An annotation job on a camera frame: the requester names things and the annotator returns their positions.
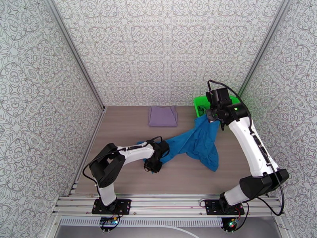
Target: metal frame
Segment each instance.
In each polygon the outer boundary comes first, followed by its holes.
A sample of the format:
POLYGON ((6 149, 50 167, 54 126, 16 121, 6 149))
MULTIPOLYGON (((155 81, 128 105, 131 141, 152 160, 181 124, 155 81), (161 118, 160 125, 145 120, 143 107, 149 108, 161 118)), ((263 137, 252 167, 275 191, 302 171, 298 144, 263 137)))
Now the metal frame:
MULTIPOLYGON (((133 194, 117 195, 118 198, 131 199, 130 214, 125 215, 119 227, 161 227, 165 225, 175 227, 217 227, 221 226, 223 216, 210 216, 204 207, 199 205, 203 199, 218 199, 218 195, 207 194, 133 194)), ((261 196, 275 211, 281 204, 278 198, 261 196)), ((98 226, 100 217, 106 215, 91 214, 97 194, 71 194, 60 197, 53 210, 46 237, 53 238, 60 225, 98 226)), ((248 202, 250 206, 248 217, 270 217, 271 211, 260 200, 248 202)), ((292 229, 285 214, 273 217, 283 238, 294 238, 292 229)))
POLYGON ((93 82, 88 74, 87 68, 85 67, 84 62, 82 61, 82 59, 79 55, 79 52, 78 52, 70 34, 68 33, 67 27, 63 21, 63 18, 61 17, 61 15, 58 11, 58 8, 56 6, 55 1, 54 0, 44 0, 44 2, 47 5, 47 8, 48 8, 50 14, 52 15, 53 20, 55 21, 55 23, 59 29, 60 34, 63 36, 67 46, 69 47, 71 53, 73 54, 79 69, 81 70, 81 72, 82 72, 83 76, 85 77, 91 91, 93 92, 96 100, 98 101, 100 108, 104 109, 105 106, 102 103, 102 100, 98 94, 98 91, 96 90, 96 87, 93 84, 93 82))
MULTIPOLYGON (((94 200, 96 199, 95 194, 91 195, 83 195, 83 194, 76 194, 76 186, 77 181, 81 175, 81 171, 84 167, 84 164, 87 160, 88 154, 92 148, 94 143, 95 137, 99 130, 100 124, 105 114, 105 107, 102 103, 102 100, 88 74, 88 71, 79 55, 79 52, 76 49, 74 42, 70 34, 67 31, 67 27, 63 22, 63 19, 57 9, 54 0, 44 0, 47 4, 47 7, 57 24, 57 27, 60 30, 61 35, 64 37, 66 44, 71 50, 78 67, 80 68, 81 72, 83 73, 88 85, 90 86, 95 98, 97 99, 101 109, 104 111, 102 112, 99 121, 95 127, 95 131, 92 135, 92 138, 89 142, 87 151, 85 152, 84 158, 81 162, 81 165, 78 168, 76 177, 74 178, 74 185, 70 187, 69 197, 60 197, 57 201, 57 204, 53 210, 51 215, 49 225, 46 230, 45 237, 53 238, 58 232, 58 228, 61 225, 61 221, 65 216, 72 216, 72 217, 85 217, 86 219, 96 219, 101 217, 102 215, 92 215, 91 209, 94 204, 94 200)), ((282 0, 282 3, 277 11, 277 14, 266 34, 266 37, 254 59, 244 81, 241 85, 239 90, 239 95, 243 93, 245 90, 250 78, 252 77, 256 67, 258 66, 260 60, 262 59, 263 55, 267 51, 267 48, 276 32, 280 22, 283 20, 289 5, 291 4, 292 0, 282 0)), ((195 218, 200 220, 211 220, 211 219, 218 219, 220 217, 214 216, 207 216, 206 211, 204 208, 199 206, 199 201, 203 199, 218 199, 218 195, 117 195, 118 198, 129 198, 132 200, 132 206, 130 210, 130 215, 125 216, 125 219, 143 219, 149 220, 153 218, 164 218, 164 219, 184 219, 186 218, 195 218)), ((277 198, 268 198, 262 197, 266 200, 269 205, 271 205, 274 209, 280 208, 280 203, 277 198)), ((250 217, 263 217, 263 216, 271 216, 271 211, 259 200, 255 199, 249 202, 250 217)), ((287 238, 293 238, 294 234, 292 233, 291 227, 286 219, 285 215, 280 217, 274 217, 275 221, 277 222, 277 226, 279 227, 281 236, 287 238)))
POLYGON ((100 113, 98 122, 97 122, 97 124, 96 124, 96 126, 95 126, 94 132, 92 133, 92 136, 91 136, 91 138, 90 138, 90 141, 89 141, 89 144, 88 144, 87 149, 86 149, 86 151, 85 151, 85 154, 84 154, 84 156, 83 156, 83 158, 82 158, 82 160, 81 160, 81 162, 80 162, 80 164, 79 164, 79 166, 78 166, 78 168, 77 168, 77 171, 76 171, 76 173, 75 173, 76 176, 75 176, 75 177, 73 178, 73 180, 72 180, 72 184, 73 184, 73 185, 72 185, 72 186, 69 186, 69 188, 68 188, 68 190, 67 190, 67 194, 68 194, 68 195, 71 194, 72 190, 74 189, 74 185, 75 185, 75 187, 77 186, 77 181, 79 180, 79 178, 80 178, 80 176, 81 176, 81 172, 82 172, 82 170, 84 169, 84 166, 85 166, 85 164, 86 164, 86 160, 87 160, 87 158, 88 158, 88 156, 89 156, 89 153, 90 153, 90 150, 92 149, 92 146, 93 146, 93 144, 94 144, 94 142, 95 142, 97 133, 98 133, 98 131, 99 131, 100 125, 101 125, 101 123, 102 123, 102 120, 103 120, 103 118, 104 118, 104 116, 105 116, 106 110, 107 110, 107 108, 105 108, 105 109, 100 113))
POLYGON ((250 69, 244 78, 244 81, 242 82, 242 85, 241 85, 239 92, 238 92, 239 96, 241 96, 242 93, 244 92, 244 90, 245 90, 246 86, 248 85, 253 73, 255 72, 260 61, 262 60, 262 57, 264 56, 264 54, 268 50, 269 44, 271 43, 271 41, 275 35, 275 32, 277 31, 280 23, 284 19, 292 1, 293 0, 282 0, 282 3, 280 5, 279 9, 277 10, 277 13, 272 21, 272 24, 271 24, 268 32, 266 33, 266 36, 262 42, 262 45, 259 48, 259 51, 256 54, 256 57, 253 60, 251 66, 250 66, 250 69))

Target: blue cloth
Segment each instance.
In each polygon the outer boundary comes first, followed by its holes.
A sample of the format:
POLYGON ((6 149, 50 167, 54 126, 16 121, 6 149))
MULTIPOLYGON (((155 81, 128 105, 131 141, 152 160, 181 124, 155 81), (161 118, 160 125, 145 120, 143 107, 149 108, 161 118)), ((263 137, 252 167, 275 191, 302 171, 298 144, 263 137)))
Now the blue cloth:
POLYGON ((177 154, 186 153, 189 157, 200 160, 212 171, 216 171, 218 152, 214 142, 218 126, 219 121, 209 123, 206 115, 196 118, 194 129, 165 140, 170 146, 170 153, 160 161, 164 164, 177 154))

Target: wooden table surface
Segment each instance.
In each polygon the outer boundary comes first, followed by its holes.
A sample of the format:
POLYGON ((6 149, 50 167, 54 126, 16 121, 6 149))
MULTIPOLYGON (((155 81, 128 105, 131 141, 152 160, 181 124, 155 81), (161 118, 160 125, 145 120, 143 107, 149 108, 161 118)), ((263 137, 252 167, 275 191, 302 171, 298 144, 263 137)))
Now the wooden table surface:
MULTIPOLYGON (((194 107, 176 107, 177 127, 149 127, 148 107, 108 107, 87 162, 91 161, 108 143, 130 146, 155 136, 168 139, 194 127, 194 107)), ((115 181, 115 192, 121 194, 219 194, 250 175, 244 153, 229 127, 218 129, 215 141, 219 154, 216 172, 199 160, 179 154, 162 166, 159 173, 145 172, 143 161, 125 165, 115 181)), ((77 194, 95 194, 94 183, 80 177, 77 194)))

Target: gray floor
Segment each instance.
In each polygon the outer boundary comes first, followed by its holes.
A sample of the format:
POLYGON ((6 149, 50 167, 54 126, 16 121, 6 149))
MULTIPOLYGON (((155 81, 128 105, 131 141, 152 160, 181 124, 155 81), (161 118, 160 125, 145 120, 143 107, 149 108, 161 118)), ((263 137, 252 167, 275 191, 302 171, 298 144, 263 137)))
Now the gray floor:
MULTIPOLYGON (((234 234, 226 234, 219 227, 182 228, 199 238, 280 238, 280 233, 271 217, 249 217, 244 226, 234 234)), ((189 234, 170 228, 124 228, 117 227, 108 233, 102 233, 99 227, 61 226, 56 238, 191 238, 189 234)))
MULTIPOLYGON (((108 107, 87 162, 108 143, 118 146, 134 145, 138 141, 162 136, 168 139, 194 127, 197 117, 194 107, 176 107, 177 127, 149 127, 148 107, 108 107)), ((199 160, 179 154, 163 165, 157 174, 145 172, 143 161, 129 163, 115 181, 115 192, 121 194, 220 194, 236 186, 250 175, 244 153, 228 127, 219 128, 215 145, 219 154, 216 172, 199 160)), ((80 177, 77 194, 96 193, 93 182, 80 177)))

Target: black cable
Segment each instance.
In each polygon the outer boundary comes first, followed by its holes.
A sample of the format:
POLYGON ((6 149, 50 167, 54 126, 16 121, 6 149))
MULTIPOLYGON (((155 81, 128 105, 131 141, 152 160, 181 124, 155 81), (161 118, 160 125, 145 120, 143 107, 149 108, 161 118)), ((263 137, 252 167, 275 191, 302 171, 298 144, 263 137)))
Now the black cable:
POLYGON ((146 168, 145 166, 143 166, 143 168, 144 168, 144 170, 147 171, 147 172, 150 171, 150 169, 146 168))
POLYGON ((242 106, 243 106, 243 107, 245 108, 245 110, 246 110, 246 113, 248 114, 249 122, 250 122, 250 125, 249 125, 250 133, 254 133, 253 130, 251 129, 251 126, 252 126, 251 113, 250 113, 249 109, 246 107, 245 103, 244 103, 244 102, 242 101, 242 99, 240 98, 240 96, 239 96, 234 90, 232 90, 230 87, 228 87, 226 84, 223 84, 223 83, 217 82, 217 81, 213 81, 213 80, 209 80, 209 81, 207 82, 209 91, 211 91, 211 87, 210 87, 209 82, 212 82, 212 83, 215 83, 215 84, 224 86, 225 88, 227 88, 228 90, 230 90, 230 91, 236 96, 236 98, 238 98, 239 102, 242 104, 242 106))
POLYGON ((204 201, 205 201, 205 200, 201 200, 201 201, 199 202, 199 206, 202 207, 202 208, 206 208, 206 206, 201 206, 201 203, 204 202, 204 201))
POLYGON ((243 220, 242 224, 238 228, 236 228, 234 231, 237 231, 238 229, 240 229, 244 225, 246 219, 248 218, 250 206, 249 206, 248 202, 245 202, 245 203, 248 205, 248 211, 246 212, 245 219, 243 220))
POLYGON ((108 232, 110 232, 110 231, 112 231, 114 228, 116 228, 117 226, 118 226, 118 224, 120 223, 120 219, 121 219, 121 217, 123 216, 123 215, 119 215, 119 214, 116 214, 117 216, 118 216, 118 222, 116 223, 116 225, 115 226, 113 226, 113 227, 101 227, 101 229, 103 230, 103 231, 108 231, 108 232))
POLYGON ((161 139, 161 141, 163 141, 162 136, 157 136, 157 137, 155 137, 155 138, 152 138, 152 139, 151 139, 151 141, 154 141, 154 140, 155 140, 155 139, 157 139, 157 138, 160 138, 160 139, 161 139))
POLYGON ((86 168, 87 168, 89 165, 91 165, 92 163, 96 162, 97 160, 99 160, 99 159, 101 159, 101 158, 103 158, 103 157, 105 157, 105 156, 107 156, 107 155, 109 155, 109 154, 112 154, 112 153, 118 152, 118 151, 122 151, 122 150, 125 150, 125 148, 122 148, 122 149, 119 149, 119 150, 115 150, 115 151, 113 151, 113 152, 108 152, 108 153, 106 153, 106 154, 104 154, 104 155, 101 155, 101 156, 99 156, 99 157, 96 157, 96 158, 94 158, 92 161, 90 161, 90 162, 84 167, 84 169, 82 170, 82 175, 84 175, 86 178, 92 180, 92 181, 97 185, 96 188, 97 188, 97 192, 98 192, 98 195, 99 195, 99 196, 101 196, 101 195, 100 195, 100 192, 99 192, 99 190, 98 190, 98 183, 97 183, 97 181, 94 180, 93 178, 89 177, 88 175, 86 175, 86 174, 85 174, 85 170, 86 170, 86 168))
MULTIPOLYGON (((240 103, 242 104, 242 106, 245 108, 246 113, 248 114, 249 122, 250 122, 250 125, 249 125, 250 133, 251 133, 251 134, 254 134, 254 131, 251 129, 251 126, 252 126, 251 113, 250 113, 249 109, 246 107, 246 105, 244 104, 244 102, 241 100, 240 96, 239 96, 234 90, 232 90, 230 87, 228 87, 226 84, 223 84, 223 83, 218 82, 218 81, 213 81, 213 80, 209 80, 209 81, 207 82, 209 91, 211 91, 211 86, 210 86, 209 82, 212 82, 212 83, 215 83, 215 84, 224 86, 225 88, 227 88, 228 90, 230 90, 230 91, 238 98, 238 100, 240 101, 240 103)), ((271 207, 268 203, 265 202, 265 200, 263 200, 263 199, 261 199, 261 198, 259 198, 259 197, 257 197, 257 198, 260 199, 261 201, 263 201, 263 202, 267 205, 267 207, 269 207, 269 209, 270 209, 276 216, 280 216, 280 215, 283 213, 283 210, 284 210, 284 192, 283 192, 283 188, 282 188, 281 182, 280 182, 279 178, 277 177, 277 174, 276 174, 276 172, 275 172, 275 170, 274 170, 274 168, 273 168, 273 165, 270 163, 270 161, 269 161, 269 159, 268 159, 268 156, 267 156, 266 151, 263 150, 263 149, 261 149, 260 147, 259 147, 259 149, 260 149, 262 155, 264 156, 265 160, 267 160, 268 165, 271 166, 272 171, 273 171, 273 173, 274 173, 274 175, 275 175, 275 177, 276 177, 276 180, 277 180, 277 182, 278 182, 278 184, 279 184, 279 187, 280 187, 280 190, 281 190, 281 194, 282 194, 282 206, 281 206, 280 212, 277 214, 277 213, 272 209, 272 207, 271 207)))
POLYGON ((274 168, 273 168, 273 165, 270 164, 270 166, 271 166, 271 168, 272 168, 272 170, 273 170, 273 172, 274 172, 274 175, 275 175, 275 177, 276 177, 277 182, 279 183, 279 187, 280 187, 280 190, 281 190, 282 205, 281 205, 281 210, 280 210, 280 212, 277 214, 277 213, 273 210, 273 208, 272 208, 265 200, 263 200, 263 199, 260 198, 260 197, 257 197, 257 198, 258 198, 259 200, 261 200, 262 202, 264 202, 264 203, 266 204, 266 206, 273 212, 274 215, 280 216, 280 215, 283 214, 283 210, 284 210, 284 192, 283 192, 283 188, 282 188, 281 182, 280 182, 279 178, 277 177, 277 174, 276 174, 276 172, 275 172, 275 170, 274 170, 274 168))

